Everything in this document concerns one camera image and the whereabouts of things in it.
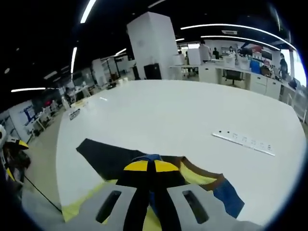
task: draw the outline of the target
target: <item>white cabinet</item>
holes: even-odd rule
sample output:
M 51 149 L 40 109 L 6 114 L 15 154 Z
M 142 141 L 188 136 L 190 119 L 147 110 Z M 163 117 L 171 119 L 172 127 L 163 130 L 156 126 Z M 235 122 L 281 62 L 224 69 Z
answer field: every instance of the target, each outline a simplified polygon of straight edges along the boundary
M 215 67 L 200 66 L 199 67 L 199 81 L 206 83 L 219 83 L 217 71 Z
M 267 87 L 265 95 L 272 97 L 276 100 L 279 100 L 280 89 L 281 89 L 281 83 L 271 78 L 267 79 Z
M 266 84 L 267 84 L 266 77 L 261 77 L 261 76 L 251 74 L 249 90 L 255 93 L 265 95 Z

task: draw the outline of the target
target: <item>blue fabric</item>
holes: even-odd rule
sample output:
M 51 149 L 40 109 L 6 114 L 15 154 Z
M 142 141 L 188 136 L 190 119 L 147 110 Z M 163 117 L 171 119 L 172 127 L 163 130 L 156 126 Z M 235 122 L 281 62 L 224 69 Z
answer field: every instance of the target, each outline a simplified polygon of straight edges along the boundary
M 162 158 L 158 154 L 150 154 L 136 157 L 133 159 L 133 162 L 140 160 L 147 160 L 149 162 L 152 162 L 154 160 L 162 160 Z M 214 189 L 213 194 L 217 199 L 221 200 L 224 203 L 226 212 L 230 216 L 234 218 L 238 217 L 242 208 L 244 207 L 244 202 L 237 195 L 235 188 L 230 184 L 227 179 L 225 179 L 216 189 Z M 150 192 L 149 197 L 150 206 L 152 207 L 155 214 L 158 216 L 157 209 L 155 208 L 154 203 L 154 192 Z
M 256 74 L 261 74 L 260 64 L 259 64 L 258 61 L 251 60 L 250 61 L 250 68 L 251 68 L 251 72 L 256 73 Z
M 150 155 L 143 155 L 143 156 L 136 157 L 132 160 L 132 162 L 136 162 L 140 160 L 147 160 L 149 162 L 152 162 L 154 160 L 162 160 L 162 158 L 158 154 L 150 154 Z
M 226 208 L 226 212 L 234 217 L 240 214 L 244 207 L 244 202 L 237 195 L 235 188 L 230 184 L 228 180 L 224 180 L 214 191 L 214 196 L 221 200 Z

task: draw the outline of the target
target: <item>office chair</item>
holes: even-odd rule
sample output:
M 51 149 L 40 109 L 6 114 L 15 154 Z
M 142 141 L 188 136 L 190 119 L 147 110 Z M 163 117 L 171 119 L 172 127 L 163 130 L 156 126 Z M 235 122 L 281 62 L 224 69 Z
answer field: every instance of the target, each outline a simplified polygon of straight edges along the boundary
M 232 80 L 232 84 L 229 85 L 229 86 L 237 88 L 237 86 L 234 84 L 234 81 L 235 80 L 242 81 L 241 74 L 242 73 L 239 72 L 239 71 L 225 70 L 226 81 L 227 81 L 227 79 Z

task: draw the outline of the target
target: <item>floor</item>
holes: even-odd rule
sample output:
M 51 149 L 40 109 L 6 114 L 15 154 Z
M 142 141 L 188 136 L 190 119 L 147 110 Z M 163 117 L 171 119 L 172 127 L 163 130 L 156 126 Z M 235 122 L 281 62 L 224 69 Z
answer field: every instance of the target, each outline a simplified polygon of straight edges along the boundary
M 198 76 L 190 77 L 189 81 L 198 81 Z M 56 145 L 58 132 L 60 128 L 61 117 L 64 112 L 62 109 L 53 119 L 52 124 L 46 128 L 39 137 L 33 139 L 29 144 L 27 154 L 31 158 L 31 165 L 26 172 L 27 178 L 58 208 L 61 209 L 56 171 L 55 171 L 55 158 L 56 158 Z M 306 138 L 308 139 L 308 125 L 302 124 Z M 41 194 L 32 186 L 30 182 L 25 180 L 24 189 L 31 192 L 34 196 L 42 200 Z M 54 207 L 50 208 L 51 214 L 57 214 L 58 211 Z

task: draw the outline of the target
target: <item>brown fabric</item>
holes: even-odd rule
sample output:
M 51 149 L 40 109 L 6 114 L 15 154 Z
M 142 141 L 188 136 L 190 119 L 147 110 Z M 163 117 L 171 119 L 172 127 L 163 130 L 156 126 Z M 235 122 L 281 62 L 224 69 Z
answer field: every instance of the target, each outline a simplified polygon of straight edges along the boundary
M 167 156 L 167 155 L 164 156 L 163 155 L 161 157 L 162 157 L 163 161 L 172 163 L 173 165 L 175 165 L 179 169 L 181 167 L 181 162 L 182 162 L 189 170 L 193 171 L 194 173 L 196 173 L 200 176 L 215 178 L 216 181 L 214 181 L 212 183 L 200 185 L 206 191 L 213 191 L 225 180 L 225 177 L 223 176 L 222 173 L 220 173 L 220 174 L 219 173 L 212 173 L 212 172 L 208 172 L 206 170 L 203 170 L 203 169 L 197 167 L 196 165 L 194 165 L 192 162 L 190 162 L 185 156 L 179 157 L 179 156 Z

